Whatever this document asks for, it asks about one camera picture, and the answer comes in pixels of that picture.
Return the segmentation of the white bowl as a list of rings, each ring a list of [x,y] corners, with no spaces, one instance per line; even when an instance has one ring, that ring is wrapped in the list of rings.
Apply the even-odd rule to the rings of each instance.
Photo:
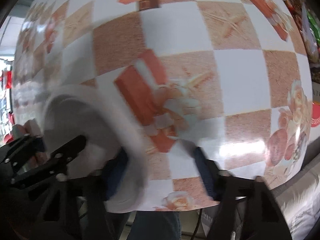
[[[148,183],[145,145],[139,129],[118,103],[104,101],[93,87],[62,86],[48,97],[41,125],[48,152],[78,135],[87,138],[85,149],[68,165],[70,178],[101,169],[123,147],[129,163],[115,195],[105,206],[111,213],[138,209]]]

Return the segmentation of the red plastic bucket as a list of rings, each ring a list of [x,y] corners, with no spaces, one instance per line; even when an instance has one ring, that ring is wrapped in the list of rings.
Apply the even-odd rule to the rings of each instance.
[[[12,88],[12,71],[3,70],[1,74],[1,86],[3,90]]]

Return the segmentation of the checkered patterned tablecloth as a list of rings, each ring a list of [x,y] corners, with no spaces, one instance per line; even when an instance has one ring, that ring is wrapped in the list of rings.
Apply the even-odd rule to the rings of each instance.
[[[181,139],[271,188],[300,171],[309,142],[308,57],[282,0],[34,0],[12,77],[15,120],[41,131],[62,86],[120,105],[145,145],[137,210],[213,205]]]

